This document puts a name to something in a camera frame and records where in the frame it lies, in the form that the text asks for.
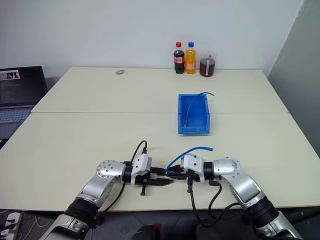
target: gray wall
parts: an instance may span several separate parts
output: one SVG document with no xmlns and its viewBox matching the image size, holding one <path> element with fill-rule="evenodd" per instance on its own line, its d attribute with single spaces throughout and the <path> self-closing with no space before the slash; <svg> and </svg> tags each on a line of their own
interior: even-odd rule
<svg viewBox="0 0 320 240">
<path fill-rule="evenodd" d="M 320 156 L 320 0 L 305 0 L 268 79 Z"/>
</svg>

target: white table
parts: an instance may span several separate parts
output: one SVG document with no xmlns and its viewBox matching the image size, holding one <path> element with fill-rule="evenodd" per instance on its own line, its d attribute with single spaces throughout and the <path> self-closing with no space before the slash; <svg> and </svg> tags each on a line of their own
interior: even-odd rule
<svg viewBox="0 0 320 240">
<path fill-rule="evenodd" d="M 287 113 L 261 70 L 217 70 L 212 77 L 173 69 L 72 67 L 33 113 L 177 113 L 178 94 L 208 95 L 211 113 Z"/>
<path fill-rule="evenodd" d="M 166 167 L 195 146 L 207 161 L 237 158 L 276 207 L 320 205 L 320 160 L 288 113 L 214 113 L 208 136 L 179 136 L 175 113 L 32 113 L 0 150 L 0 208 L 63 211 L 103 160 L 128 161 L 146 139 L 152 165 Z M 216 187 L 195 183 L 208 207 Z M 118 194 L 120 184 L 104 207 Z M 191 209 L 187 183 L 126 186 L 115 211 Z M 215 208 L 235 202 L 226 184 Z"/>
</svg>

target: blue plastic bin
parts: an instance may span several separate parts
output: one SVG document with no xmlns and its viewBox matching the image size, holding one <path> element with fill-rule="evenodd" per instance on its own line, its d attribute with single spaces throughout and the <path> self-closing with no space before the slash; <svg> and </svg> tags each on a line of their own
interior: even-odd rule
<svg viewBox="0 0 320 240">
<path fill-rule="evenodd" d="M 210 113 L 207 95 L 179 94 L 178 132 L 179 134 L 210 133 Z"/>
</svg>

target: blue cable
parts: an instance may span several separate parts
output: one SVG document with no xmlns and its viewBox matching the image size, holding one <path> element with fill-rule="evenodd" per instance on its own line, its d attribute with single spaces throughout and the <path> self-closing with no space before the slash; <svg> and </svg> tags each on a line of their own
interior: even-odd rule
<svg viewBox="0 0 320 240">
<path fill-rule="evenodd" d="M 194 101 L 194 99 L 195 99 L 196 97 L 198 97 L 198 96 L 200 96 L 200 95 L 202 95 L 202 94 L 210 94 L 210 95 L 212 95 L 212 96 L 215 96 L 215 95 L 214 95 L 213 93 L 211 93 L 211 92 L 204 91 L 204 92 L 199 93 L 198 95 L 194 96 L 194 97 L 191 99 L 191 102 L 190 102 L 190 104 L 189 104 L 188 110 L 186 111 L 186 115 L 185 115 L 185 118 L 184 118 L 184 123 L 183 123 L 183 125 L 184 125 L 185 127 L 187 126 L 188 114 L 189 114 L 189 110 L 190 110 L 190 106 L 191 106 L 192 102 Z"/>
<path fill-rule="evenodd" d="M 194 150 L 198 150 L 198 149 L 202 149 L 202 150 L 207 150 L 207 151 L 213 151 L 214 149 L 211 148 L 211 147 L 207 147 L 207 146 L 196 146 L 196 147 L 193 147 L 191 149 L 189 149 L 188 151 L 185 151 L 184 153 L 180 154 L 178 157 L 176 157 L 172 162 L 170 162 L 170 164 L 166 167 L 166 170 L 165 172 L 168 174 L 170 171 L 169 171 L 169 168 L 171 167 L 172 164 L 174 164 L 178 159 L 182 158 L 184 155 L 194 151 Z"/>
</svg>

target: jar of red liquid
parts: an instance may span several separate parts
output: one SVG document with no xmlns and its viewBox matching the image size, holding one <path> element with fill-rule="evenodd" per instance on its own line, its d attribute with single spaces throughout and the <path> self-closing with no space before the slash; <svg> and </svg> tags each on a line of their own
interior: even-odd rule
<svg viewBox="0 0 320 240">
<path fill-rule="evenodd" d="M 215 71 L 216 61 L 209 55 L 207 58 L 202 58 L 200 61 L 200 74 L 204 77 L 211 77 Z"/>
</svg>

